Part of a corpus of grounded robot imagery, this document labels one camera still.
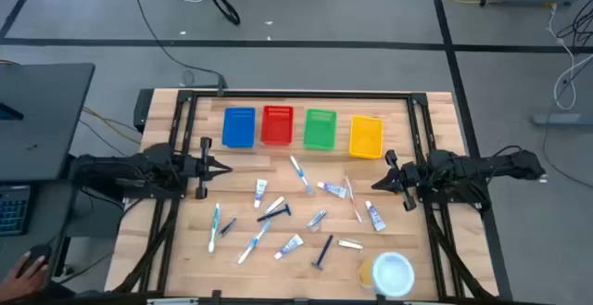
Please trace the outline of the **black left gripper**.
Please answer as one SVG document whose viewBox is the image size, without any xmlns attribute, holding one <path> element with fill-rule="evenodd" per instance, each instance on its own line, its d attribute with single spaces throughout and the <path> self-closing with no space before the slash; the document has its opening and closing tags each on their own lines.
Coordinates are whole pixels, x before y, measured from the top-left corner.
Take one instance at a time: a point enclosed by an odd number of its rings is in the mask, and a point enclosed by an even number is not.
<svg viewBox="0 0 593 305">
<path fill-rule="evenodd" d="M 198 180 L 195 192 L 196 199 L 204 199 L 208 195 L 208 190 L 204 185 L 204 182 L 210 179 L 210 176 L 208 175 L 210 155 L 208 153 L 211 143 L 212 141 L 209 137 L 200 138 L 201 156 L 199 158 L 191 156 L 188 152 L 183 152 L 181 154 L 180 175 L 184 179 L 196 178 Z M 221 169 L 221 171 L 213 171 L 211 173 L 212 178 L 233 171 L 230 166 L 220 163 L 214 157 L 211 158 L 211 166 Z"/>
</svg>

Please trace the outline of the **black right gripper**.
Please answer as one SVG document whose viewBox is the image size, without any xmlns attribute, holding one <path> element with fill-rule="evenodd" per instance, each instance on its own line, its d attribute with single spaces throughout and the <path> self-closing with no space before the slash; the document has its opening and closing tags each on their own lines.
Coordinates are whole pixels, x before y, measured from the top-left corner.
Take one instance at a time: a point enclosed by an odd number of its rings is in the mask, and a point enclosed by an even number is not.
<svg viewBox="0 0 593 305">
<path fill-rule="evenodd" d="M 372 189 L 400 193 L 403 196 L 405 211 L 415 210 L 417 204 L 409 192 L 409 188 L 417 186 L 421 181 L 416 165 L 413 162 L 408 162 L 399 167 L 397 155 L 393 149 L 389 149 L 385 153 L 385 161 L 390 169 L 383 179 L 372 185 Z"/>
</svg>

